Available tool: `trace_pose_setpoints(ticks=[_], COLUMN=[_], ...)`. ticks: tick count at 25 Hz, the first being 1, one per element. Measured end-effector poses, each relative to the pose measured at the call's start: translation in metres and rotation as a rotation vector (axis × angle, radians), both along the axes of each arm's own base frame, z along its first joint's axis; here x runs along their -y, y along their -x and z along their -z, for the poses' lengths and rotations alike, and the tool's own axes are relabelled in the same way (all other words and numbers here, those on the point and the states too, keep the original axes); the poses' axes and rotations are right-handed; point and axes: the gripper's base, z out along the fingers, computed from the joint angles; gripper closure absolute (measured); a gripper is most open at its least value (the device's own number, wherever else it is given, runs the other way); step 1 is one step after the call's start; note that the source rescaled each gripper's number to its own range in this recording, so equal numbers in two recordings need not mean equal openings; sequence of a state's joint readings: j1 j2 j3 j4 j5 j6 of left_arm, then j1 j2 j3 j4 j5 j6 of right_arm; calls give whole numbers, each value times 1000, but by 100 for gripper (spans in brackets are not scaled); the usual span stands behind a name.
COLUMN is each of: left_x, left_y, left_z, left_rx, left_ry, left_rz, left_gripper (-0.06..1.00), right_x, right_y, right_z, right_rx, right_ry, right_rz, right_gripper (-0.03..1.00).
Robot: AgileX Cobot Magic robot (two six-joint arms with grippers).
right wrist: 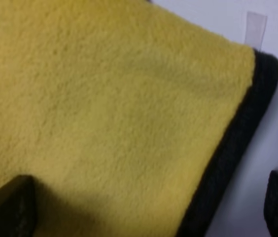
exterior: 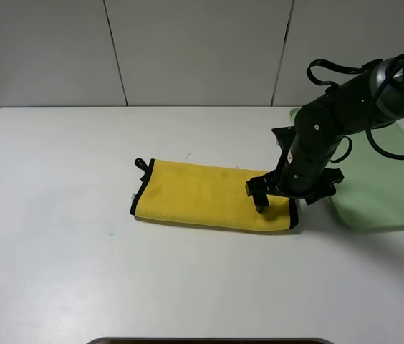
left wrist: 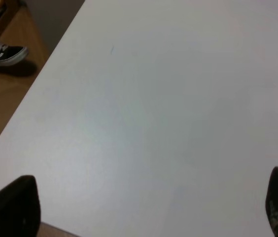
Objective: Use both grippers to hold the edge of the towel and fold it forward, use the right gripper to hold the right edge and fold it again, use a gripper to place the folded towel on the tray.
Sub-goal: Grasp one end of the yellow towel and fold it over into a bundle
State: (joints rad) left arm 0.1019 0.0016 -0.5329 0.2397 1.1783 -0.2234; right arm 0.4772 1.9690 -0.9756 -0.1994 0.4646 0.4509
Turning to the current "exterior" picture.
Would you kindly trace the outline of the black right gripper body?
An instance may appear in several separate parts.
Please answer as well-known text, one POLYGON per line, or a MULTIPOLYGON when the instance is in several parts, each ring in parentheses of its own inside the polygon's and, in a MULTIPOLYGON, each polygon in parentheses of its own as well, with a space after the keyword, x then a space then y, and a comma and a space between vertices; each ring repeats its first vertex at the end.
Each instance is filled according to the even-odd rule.
POLYGON ((274 128, 272 133, 282 150, 274 172, 274 182, 280 194, 304 199, 308 205, 333 196, 336 185, 344 180, 338 168, 328 168, 342 137, 327 145, 313 139, 301 138, 295 127, 274 128))

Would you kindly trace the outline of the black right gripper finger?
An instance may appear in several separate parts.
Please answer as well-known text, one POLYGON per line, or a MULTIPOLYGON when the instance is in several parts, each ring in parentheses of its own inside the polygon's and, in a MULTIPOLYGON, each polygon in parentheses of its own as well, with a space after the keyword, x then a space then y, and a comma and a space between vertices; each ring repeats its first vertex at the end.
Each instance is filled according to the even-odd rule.
POLYGON ((264 212, 269 207, 268 196, 264 193, 254 194, 254 205, 257 212, 264 212))
POLYGON ((274 180, 275 172, 268 172, 263 176, 253 177, 246 182, 247 196, 276 195, 277 184, 274 180))

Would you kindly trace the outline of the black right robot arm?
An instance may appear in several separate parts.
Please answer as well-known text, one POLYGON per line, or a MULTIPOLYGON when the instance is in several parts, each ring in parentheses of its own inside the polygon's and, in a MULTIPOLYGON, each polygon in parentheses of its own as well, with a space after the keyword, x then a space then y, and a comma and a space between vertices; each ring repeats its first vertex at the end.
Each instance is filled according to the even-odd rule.
POLYGON ((404 119, 404 53, 359 68, 316 59, 306 74, 325 93, 297 111, 293 126, 273 130, 282 150, 275 170, 246 182, 258 213, 269 206, 270 195, 307 204, 333 196, 344 176, 327 165, 343 160, 332 156, 351 135, 364 132, 377 153, 404 161, 404 154, 382 149, 372 135, 372 130, 404 119))

